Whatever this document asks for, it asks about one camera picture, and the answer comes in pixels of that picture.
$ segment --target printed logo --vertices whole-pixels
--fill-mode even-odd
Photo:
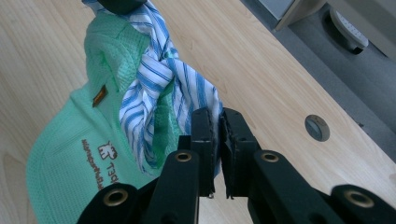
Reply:
[[[98,148],[100,156],[102,157],[102,160],[105,158],[109,157],[111,160],[114,160],[117,158],[117,151],[116,149],[111,145],[110,141],[108,141],[107,144],[102,145]]]
[[[95,172],[95,179],[96,179],[96,183],[98,186],[98,190],[101,190],[101,189],[103,189],[104,179],[101,175],[100,168],[96,165],[96,163],[93,159],[92,152],[90,149],[90,144],[88,144],[87,139],[82,139],[82,147],[84,148],[84,151],[87,153],[87,162],[90,164],[93,171]]]

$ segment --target striped cloth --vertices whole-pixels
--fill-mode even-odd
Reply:
[[[94,13],[107,11],[95,0],[83,0]],[[147,1],[129,15],[122,16],[140,33],[151,40],[142,56],[136,80],[129,86],[120,108],[120,125],[125,131],[140,170],[145,173],[144,160],[150,168],[157,168],[152,151],[154,111],[165,87],[175,81],[172,92],[173,111],[183,134],[191,134],[191,113],[208,107],[214,125],[214,139],[218,142],[219,114],[222,103],[216,88],[193,68],[178,58],[165,21],[156,7]]]

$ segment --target wooden surface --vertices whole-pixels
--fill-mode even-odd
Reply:
[[[70,91],[86,82],[79,1],[0,0],[0,223],[35,223],[25,186],[29,150]],[[214,83],[264,148],[315,188],[364,187],[396,207],[396,165],[238,0],[155,0],[182,60]],[[312,139],[310,114],[331,136]],[[249,223],[246,200],[202,199],[200,223]]]

